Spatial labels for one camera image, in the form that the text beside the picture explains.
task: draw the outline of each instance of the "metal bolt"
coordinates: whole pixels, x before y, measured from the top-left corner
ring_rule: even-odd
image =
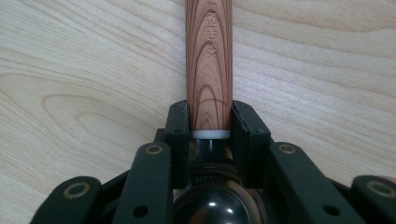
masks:
[[[280,145],[278,149],[286,154],[294,154],[296,152],[296,149],[291,145]]]
[[[90,185],[87,182],[78,182],[71,184],[64,190],[64,197],[66,199],[76,199],[90,190]]]
[[[163,151],[163,148],[157,145],[152,145],[149,147],[146,147],[146,153],[150,154],[150,155],[155,155],[158,153],[161,153]]]
[[[372,192],[381,195],[382,197],[396,198],[396,190],[387,184],[372,180],[367,182],[366,186]]]

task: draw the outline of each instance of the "light wood grain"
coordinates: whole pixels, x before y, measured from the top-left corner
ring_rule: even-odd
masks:
[[[106,182],[186,98],[185,3],[0,4],[0,222]],[[321,171],[396,175],[396,2],[233,0],[233,98]]]
[[[229,130],[233,104],[231,0],[186,1],[187,103],[192,130]]]

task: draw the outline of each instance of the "wooden cylinder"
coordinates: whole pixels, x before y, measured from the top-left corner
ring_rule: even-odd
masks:
[[[192,130],[231,129],[231,0],[187,0],[187,102]]]

